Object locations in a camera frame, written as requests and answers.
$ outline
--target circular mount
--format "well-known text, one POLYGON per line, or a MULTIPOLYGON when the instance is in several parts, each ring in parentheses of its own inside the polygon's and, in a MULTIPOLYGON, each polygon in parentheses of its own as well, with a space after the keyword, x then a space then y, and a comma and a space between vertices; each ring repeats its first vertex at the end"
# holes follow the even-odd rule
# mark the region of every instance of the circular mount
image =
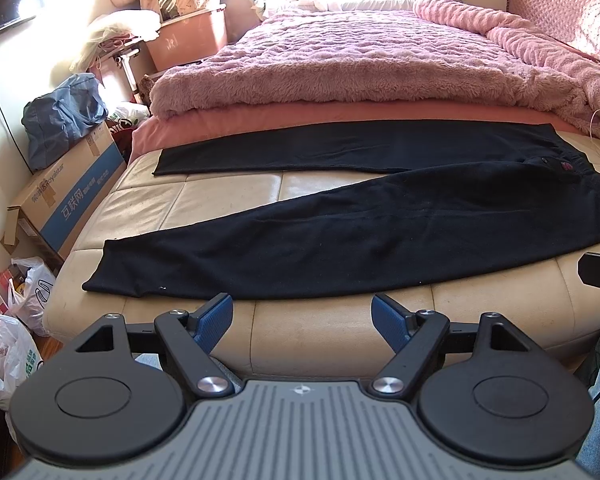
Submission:
POLYGON ((443 368, 424 383, 418 412, 443 444, 495 466, 570 458, 592 420, 586 389, 540 351, 487 350, 443 368))
POLYGON ((67 466, 121 462, 159 444, 184 416, 169 375, 114 352, 59 353, 11 400, 18 442, 67 466))

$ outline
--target fleece blanket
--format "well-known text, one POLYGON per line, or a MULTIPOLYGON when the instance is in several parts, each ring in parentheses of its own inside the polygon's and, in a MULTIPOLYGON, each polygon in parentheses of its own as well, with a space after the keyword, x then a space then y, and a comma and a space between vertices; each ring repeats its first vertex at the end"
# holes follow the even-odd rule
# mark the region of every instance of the fleece blanket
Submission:
POLYGON ((287 11, 199 66, 167 71, 152 111, 427 98, 552 111, 588 132, 600 68, 519 16, 453 0, 419 0, 414 12, 287 11))

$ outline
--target wooden floor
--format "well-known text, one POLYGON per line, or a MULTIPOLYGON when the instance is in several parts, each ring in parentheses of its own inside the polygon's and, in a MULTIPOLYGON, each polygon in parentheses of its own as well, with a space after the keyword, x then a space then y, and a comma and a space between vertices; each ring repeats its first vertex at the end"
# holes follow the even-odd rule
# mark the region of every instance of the wooden floor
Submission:
MULTIPOLYGON (((34 335, 33 340, 36 342, 38 350, 40 350, 40 357, 42 357, 43 361, 47 361, 48 359, 53 357, 62 348, 62 343, 56 341, 51 337, 39 337, 37 335, 34 335)), ((13 441, 10 442, 10 446, 11 449, 8 472, 13 472, 24 463, 25 458, 18 449, 18 446, 16 446, 16 444, 13 441)))

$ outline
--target pink storage box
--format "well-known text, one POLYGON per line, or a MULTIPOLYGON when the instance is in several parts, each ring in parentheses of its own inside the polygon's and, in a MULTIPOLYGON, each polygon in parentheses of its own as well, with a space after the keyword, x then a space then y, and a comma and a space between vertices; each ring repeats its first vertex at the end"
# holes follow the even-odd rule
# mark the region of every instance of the pink storage box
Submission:
POLYGON ((160 37, 146 46, 159 72, 216 54, 227 44, 225 5, 179 16, 160 27, 160 37))

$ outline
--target plastic bag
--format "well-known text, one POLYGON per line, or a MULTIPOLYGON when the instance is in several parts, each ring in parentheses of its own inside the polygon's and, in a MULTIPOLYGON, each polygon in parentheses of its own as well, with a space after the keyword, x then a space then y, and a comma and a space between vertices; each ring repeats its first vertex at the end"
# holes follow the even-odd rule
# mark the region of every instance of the plastic bag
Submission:
POLYGON ((77 74, 87 70, 98 57, 98 46, 103 41, 122 34, 131 34, 143 41, 152 41, 158 37, 160 15, 152 10, 118 10, 112 14, 100 16, 87 27, 86 38, 80 53, 69 67, 77 74))
POLYGON ((13 280, 9 280, 7 295, 9 313, 18 316, 37 335, 48 336, 49 332, 42 326, 42 315, 51 290, 54 288, 56 277, 41 258, 13 259, 11 263, 17 265, 26 274, 26 279, 23 294, 19 294, 13 286, 13 280))
POLYGON ((14 391, 42 364, 29 331, 17 319, 0 314, 0 409, 14 391))
POLYGON ((117 103, 116 107, 109 110, 107 119, 123 123, 125 127, 138 127, 149 118, 149 108, 137 103, 117 103))

